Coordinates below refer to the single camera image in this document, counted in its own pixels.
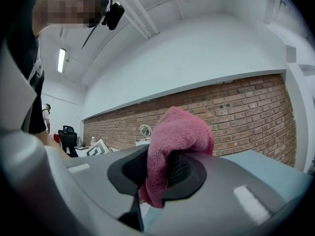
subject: black office chair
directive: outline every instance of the black office chair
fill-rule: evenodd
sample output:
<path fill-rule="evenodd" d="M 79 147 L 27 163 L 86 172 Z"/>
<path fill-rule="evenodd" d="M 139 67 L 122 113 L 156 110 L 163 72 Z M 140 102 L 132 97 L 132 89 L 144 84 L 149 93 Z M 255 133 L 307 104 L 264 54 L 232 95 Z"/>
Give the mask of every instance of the black office chair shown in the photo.
<path fill-rule="evenodd" d="M 67 147 L 68 147 L 70 151 L 70 157 L 78 157 L 78 154 L 74 148 L 77 146 L 77 133 L 58 130 L 58 134 L 59 134 L 64 152 L 67 153 Z"/>
<path fill-rule="evenodd" d="M 63 131 L 74 132 L 74 129 L 73 129 L 73 127 L 64 125 L 63 126 Z"/>

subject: red object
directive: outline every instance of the red object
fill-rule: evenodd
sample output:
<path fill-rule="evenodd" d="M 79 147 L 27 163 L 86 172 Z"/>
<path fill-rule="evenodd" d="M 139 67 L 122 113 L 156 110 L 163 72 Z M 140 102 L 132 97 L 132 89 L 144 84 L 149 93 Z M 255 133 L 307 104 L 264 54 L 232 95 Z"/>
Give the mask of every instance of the red object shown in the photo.
<path fill-rule="evenodd" d="M 196 116 L 171 107 L 160 119 L 150 141 L 147 179 L 140 197 L 149 205 L 162 208 L 162 194 L 167 188 L 167 157 L 174 150 L 212 154 L 214 139 L 208 125 Z"/>
<path fill-rule="evenodd" d="M 55 140 L 56 143 L 59 144 L 59 142 L 60 142 L 59 134 L 56 134 L 56 133 L 54 134 L 54 140 Z"/>

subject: water bottle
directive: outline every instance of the water bottle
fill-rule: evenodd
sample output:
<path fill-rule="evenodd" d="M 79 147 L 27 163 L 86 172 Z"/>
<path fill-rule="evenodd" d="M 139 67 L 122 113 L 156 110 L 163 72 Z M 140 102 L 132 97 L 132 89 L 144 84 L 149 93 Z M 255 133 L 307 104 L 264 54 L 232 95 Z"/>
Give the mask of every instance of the water bottle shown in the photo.
<path fill-rule="evenodd" d="M 91 139 L 91 147 L 94 146 L 95 143 L 96 143 L 95 137 L 92 136 L 92 139 Z"/>

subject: ceiling light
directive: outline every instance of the ceiling light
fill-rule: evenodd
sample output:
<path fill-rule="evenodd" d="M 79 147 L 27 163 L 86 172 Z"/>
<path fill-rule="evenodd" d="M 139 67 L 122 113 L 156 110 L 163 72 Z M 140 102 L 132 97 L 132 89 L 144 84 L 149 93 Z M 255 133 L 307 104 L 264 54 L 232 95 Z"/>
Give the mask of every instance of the ceiling light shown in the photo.
<path fill-rule="evenodd" d="M 65 57 L 65 49 L 60 49 L 59 51 L 59 59 L 58 59 L 58 72 L 62 73 L 63 72 L 63 62 L 64 62 L 64 57 Z"/>

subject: person in background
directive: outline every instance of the person in background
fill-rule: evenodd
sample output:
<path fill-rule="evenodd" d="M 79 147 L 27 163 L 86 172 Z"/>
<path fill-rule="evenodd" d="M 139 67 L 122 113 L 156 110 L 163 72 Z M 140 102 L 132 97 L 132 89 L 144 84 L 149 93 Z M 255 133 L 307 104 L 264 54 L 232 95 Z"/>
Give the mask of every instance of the person in background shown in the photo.
<path fill-rule="evenodd" d="M 8 49 L 16 65 L 37 94 L 22 130 L 34 134 L 46 146 L 54 147 L 63 159 L 70 158 L 48 135 L 42 117 L 41 91 L 44 71 L 40 62 L 39 36 L 52 25 L 93 27 L 101 20 L 108 0 L 29 0 L 6 34 Z"/>
<path fill-rule="evenodd" d="M 51 107 L 49 104 L 46 103 L 46 105 L 42 105 L 42 113 L 43 113 L 43 119 L 46 122 L 46 126 L 47 126 L 47 133 L 50 133 L 50 122 L 49 122 L 49 115 L 50 115 L 50 110 Z"/>

